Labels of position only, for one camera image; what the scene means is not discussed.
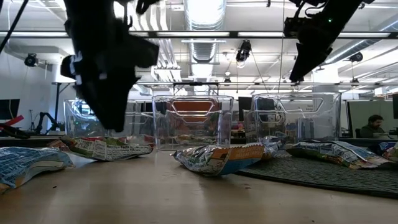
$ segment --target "ceiling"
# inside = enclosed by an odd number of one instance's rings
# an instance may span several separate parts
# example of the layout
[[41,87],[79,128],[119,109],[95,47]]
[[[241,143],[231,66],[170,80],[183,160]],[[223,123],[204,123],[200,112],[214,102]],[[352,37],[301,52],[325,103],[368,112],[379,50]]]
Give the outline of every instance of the ceiling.
[[[0,13],[0,30],[8,30],[8,20],[13,21],[22,1],[4,1],[3,10]],[[59,0],[29,1],[16,30],[63,30],[65,11],[57,4]],[[288,0],[272,0],[271,7],[266,7],[266,1],[227,0],[224,30],[266,30],[282,31],[285,17],[294,15],[295,6]],[[167,25],[170,30],[185,30],[184,12],[182,0],[167,1]],[[348,22],[345,31],[374,31],[380,23],[398,14],[398,0],[375,0],[364,9],[357,10]],[[188,45],[181,43],[183,39],[172,39],[175,58],[181,67],[182,78],[190,74],[190,57]],[[212,80],[222,81],[225,72],[230,72],[232,82],[260,82],[263,79],[269,82],[277,82],[280,78],[288,78],[292,69],[297,50],[296,40],[291,39],[252,39],[253,54],[247,59],[244,68],[237,68],[234,53],[241,43],[241,39],[227,39],[225,43],[218,45],[218,56],[213,69]],[[339,49],[352,40],[337,40],[333,50]],[[11,39],[11,51],[20,54],[26,46],[54,46],[73,53],[70,39]],[[398,40],[382,40],[367,49],[361,51],[364,60],[354,63],[351,69],[350,62],[338,62],[340,81],[350,81],[353,77],[377,71],[386,65],[398,61],[398,51],[391,50],[398,46]],[[388,78],[398,77],[398,66],[392,66],[390,70],[370,77],[366,82],[377,82]]]

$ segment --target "man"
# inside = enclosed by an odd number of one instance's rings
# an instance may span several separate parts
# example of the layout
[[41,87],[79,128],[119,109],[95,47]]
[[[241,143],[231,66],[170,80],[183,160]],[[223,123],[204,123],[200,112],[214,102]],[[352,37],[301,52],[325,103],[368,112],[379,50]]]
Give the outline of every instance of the man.
[[383,121],[383,117],[380,115],[372,115],[368,119],[368,125],[363,126],[361,128],[361,137],[362,138],[379,138],[379,139],[389,139],[387,133],[384,132],[382,128],[380,128],[381,123]]

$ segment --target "black rubber mat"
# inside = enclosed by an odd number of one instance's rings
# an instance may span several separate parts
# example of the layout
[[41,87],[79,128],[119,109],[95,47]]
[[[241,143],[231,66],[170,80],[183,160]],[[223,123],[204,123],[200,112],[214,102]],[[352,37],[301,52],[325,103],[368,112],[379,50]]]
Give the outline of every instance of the black rubber mat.
[[322,161],[279,154],[237,172],[238,175],[306,187],[398,199],[398,171],[353,170]]

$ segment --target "ventilation duct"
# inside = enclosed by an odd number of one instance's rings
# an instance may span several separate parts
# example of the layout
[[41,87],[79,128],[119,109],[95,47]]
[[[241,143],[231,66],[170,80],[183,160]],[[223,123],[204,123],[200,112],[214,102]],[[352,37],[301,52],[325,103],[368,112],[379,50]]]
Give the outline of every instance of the ventilation duct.
[[[398,31],[398,14],[392,16],[390,19],[384,21],[377,27],[375,27],[373,32],[397,32]],[[380,40],[354,40],[350,43],[342,46],[338,50],[334,51],[325,60],[324,64],[331,64],[339,62],[340,60],[346,59],[361,50],[374,45]]]
[[[184,0],[185,22],[188,30],[220,30],[223,26],[226,0]],[[210,80],[217,51],[216,43],[190,43],[192,75]]]

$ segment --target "desk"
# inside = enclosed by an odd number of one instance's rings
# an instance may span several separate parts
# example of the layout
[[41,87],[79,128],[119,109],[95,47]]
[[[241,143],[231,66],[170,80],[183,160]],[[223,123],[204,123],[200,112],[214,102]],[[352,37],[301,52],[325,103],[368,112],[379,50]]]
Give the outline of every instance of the desk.
[[40,175],[0,196],[1,223],[386,224],[398,220],[398,200],[238,175],[206,178],[184,169],[169,154],[118,162],[73,157],[77,168]]

